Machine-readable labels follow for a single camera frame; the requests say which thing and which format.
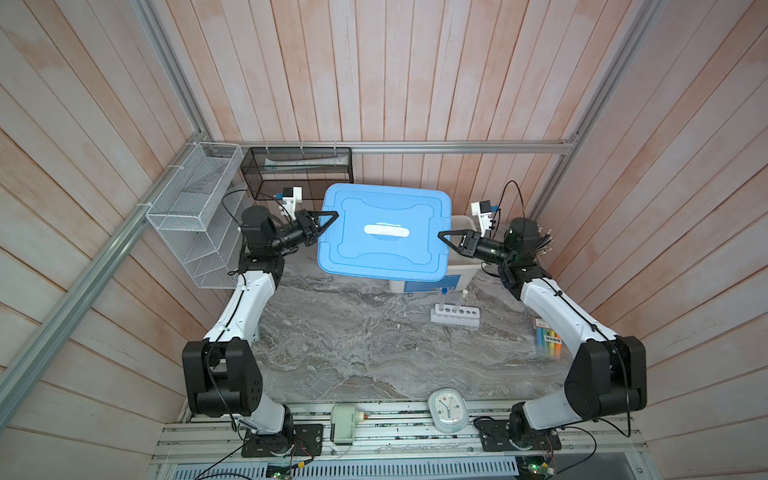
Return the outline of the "pale green timer device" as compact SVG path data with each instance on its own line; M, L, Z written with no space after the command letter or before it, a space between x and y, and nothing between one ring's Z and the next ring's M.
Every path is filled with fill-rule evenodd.
M352 404L336 404L331 410L330 439L336 445L352 445L357 426L368 418L368 414Z

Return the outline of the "black mesh wall basket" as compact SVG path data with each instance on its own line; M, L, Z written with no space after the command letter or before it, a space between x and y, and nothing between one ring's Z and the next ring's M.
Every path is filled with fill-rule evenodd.
M353 183L352 151L342 147L250 147L240 172L254 199L300 187L305 200L322 201L337 183Z

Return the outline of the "white plastic storage bin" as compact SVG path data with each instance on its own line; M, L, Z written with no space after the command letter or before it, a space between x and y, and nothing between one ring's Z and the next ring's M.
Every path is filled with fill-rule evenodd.
M405 237L392 241L392 263L388 263L385 278L400 283L400 293L423 293L446 289L463 290L479 271L480 261L464 257L445 245L437 236L442 230L471 230L474 221L468 216L434 218L425 208L411 208L392 217L391 224L408 231Z

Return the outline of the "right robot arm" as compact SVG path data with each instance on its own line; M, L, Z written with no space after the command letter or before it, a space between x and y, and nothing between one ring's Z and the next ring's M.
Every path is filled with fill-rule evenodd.
M643 343L599 323L538 263L551 237L535 221L514 219L500 241L468 229L442 231L438 237L461 256L497 266L503 286L542 318L573 355L559 391L512 407L508 432L516 448L536 447L556 428L646 407Z

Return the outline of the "white test tube rack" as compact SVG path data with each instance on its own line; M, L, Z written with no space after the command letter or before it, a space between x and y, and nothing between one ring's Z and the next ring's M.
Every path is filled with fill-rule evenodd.
M480 326L480 309L437 303L430 311L430 321L443 325L478 328Z

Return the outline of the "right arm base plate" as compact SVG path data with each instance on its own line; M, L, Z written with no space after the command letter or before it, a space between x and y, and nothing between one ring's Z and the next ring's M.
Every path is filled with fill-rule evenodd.
M559 436L554 430L530 430L516 421L497 420L488 416L475 418L476 428L484 452L556 451L562 448Z

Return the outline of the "bundle of pencils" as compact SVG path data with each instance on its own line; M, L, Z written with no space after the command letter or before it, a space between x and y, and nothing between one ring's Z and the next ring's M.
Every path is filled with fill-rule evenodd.
M545 235L540 237L536 247L536 254L537 255L546 254L551 249L552 240L553 240L552 231L548 230Z

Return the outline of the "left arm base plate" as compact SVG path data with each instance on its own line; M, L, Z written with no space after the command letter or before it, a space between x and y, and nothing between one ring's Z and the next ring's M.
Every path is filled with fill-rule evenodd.
M245 446L241 450L244 458L321 455L324 427L322 424L300 424L291 432L259 435L248 432Z

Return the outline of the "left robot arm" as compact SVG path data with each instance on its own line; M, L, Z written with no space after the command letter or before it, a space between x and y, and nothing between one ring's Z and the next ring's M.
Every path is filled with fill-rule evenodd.
M289 409L264 392L251 343L282 278L285 258L300 245L314 245L337 218L335 211L299 210L290 223L278 227L265 207L243 212L243 249L234 271L233 297L203 339L188 342L182 352L192 413L226 416L252 434L292 439Z

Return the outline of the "pack of colored markers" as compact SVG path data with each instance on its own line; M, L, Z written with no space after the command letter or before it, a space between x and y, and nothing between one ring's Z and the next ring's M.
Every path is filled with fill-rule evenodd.
M543 319L534 319L536 353L540 358L559 360L562 354L562 340Z

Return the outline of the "white capped test tube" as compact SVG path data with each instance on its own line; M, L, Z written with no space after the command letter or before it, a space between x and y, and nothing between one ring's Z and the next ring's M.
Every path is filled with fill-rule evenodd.
M459 313L463 312L463 307L465 306L468 294L469 294L468 289L463 289L462 290L461 297L460 297L458 303L456 304L456 308L457 308L457 311Z

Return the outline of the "blue plastic bin lid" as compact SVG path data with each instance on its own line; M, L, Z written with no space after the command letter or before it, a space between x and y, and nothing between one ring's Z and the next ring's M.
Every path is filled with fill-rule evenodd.
M445 276L449 248L438 234L451 228L452 201L444 192L337 183L323 209L337 214L318 240L325 272L425 282Z

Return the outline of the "white analog clock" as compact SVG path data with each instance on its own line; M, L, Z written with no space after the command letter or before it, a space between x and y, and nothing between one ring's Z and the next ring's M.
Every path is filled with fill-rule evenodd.
M454 434L467 426L468 407L457 390L452 388L436 390L430 394L427 404L434 427L438 431Z

